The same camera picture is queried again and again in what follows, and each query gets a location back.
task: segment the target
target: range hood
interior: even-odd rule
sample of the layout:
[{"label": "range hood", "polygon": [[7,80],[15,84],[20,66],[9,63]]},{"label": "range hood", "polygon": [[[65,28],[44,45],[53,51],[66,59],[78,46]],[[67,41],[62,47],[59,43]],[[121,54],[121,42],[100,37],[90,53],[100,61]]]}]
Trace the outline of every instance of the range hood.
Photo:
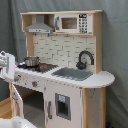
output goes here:
[{"label": "range hood", "polygon": [[53,33],[53,27],[44,23],[44,15],[36,15],[36,23],[26,27],[25,32]]}]

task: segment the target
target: stovetop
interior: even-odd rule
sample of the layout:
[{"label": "stovetop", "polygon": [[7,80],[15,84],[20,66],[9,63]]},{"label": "stovetop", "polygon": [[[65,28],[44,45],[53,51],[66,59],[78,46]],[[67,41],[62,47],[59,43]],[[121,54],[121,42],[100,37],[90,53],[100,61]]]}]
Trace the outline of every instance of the stovetop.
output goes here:
[{"label": "stovetop", "polygon": [[58,65],[46,64],[46,63],[39,63],[39,65],[36,66],[27,66],[26,64],[18,65],[18,68],[41,72],[41,73],[47,72],[55,67],[58,67]]}]

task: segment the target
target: cabinet door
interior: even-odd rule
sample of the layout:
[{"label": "cabinet door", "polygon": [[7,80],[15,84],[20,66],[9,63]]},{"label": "cabinet door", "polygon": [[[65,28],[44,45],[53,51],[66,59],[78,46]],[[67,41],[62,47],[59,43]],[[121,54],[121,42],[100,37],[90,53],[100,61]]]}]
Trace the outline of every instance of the cabinet door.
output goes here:
[{"label": "cabinet door", "polygon": [[47,81],[44,93],[46,128],[82,128],[82,91]]},{"label": "cabinet door", "polygon": [[13,98],[14,116],[19,116],[24,118],[23,100],[14,85],[12,85],[12,98]]}]

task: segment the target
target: countertop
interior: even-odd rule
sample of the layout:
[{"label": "countertop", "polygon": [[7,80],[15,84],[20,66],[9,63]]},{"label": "countertop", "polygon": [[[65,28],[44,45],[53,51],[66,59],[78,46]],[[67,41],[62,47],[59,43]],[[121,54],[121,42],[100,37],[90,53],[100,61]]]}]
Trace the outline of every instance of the countertop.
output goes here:
[{"label": "countertop", "polygon": [[46,80],[59,81],[65,84],[69,84],[76,87],[82,87],[82,88],[102,88],[102,87],[111,85],[115,80],[114,75],[107,71],[101,71],[98,74],[93,74],[92,76],[88,77],[84,81],[75,81],[75,80],[70,80],[70,79],[51,75],[53,72],[61,68],[63,67],[59,66],[46,73],[33,72],[33,71],[28,71],[28,70],[19,69],[19,68],[15,68],[15,71],[24,72],[24,73],[27,73],[28,75],[29,74],[36,75]]}]

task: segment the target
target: microwave window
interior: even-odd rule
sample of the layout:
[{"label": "microwave window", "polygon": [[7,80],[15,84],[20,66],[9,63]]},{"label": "microwave window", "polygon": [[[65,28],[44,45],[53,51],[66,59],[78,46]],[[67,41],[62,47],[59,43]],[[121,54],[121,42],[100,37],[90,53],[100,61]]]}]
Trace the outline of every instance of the microwave window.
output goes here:
[{"label": "microwave window", "polygon": [[62,18],[62,29],[77,29],[77,18]]}]

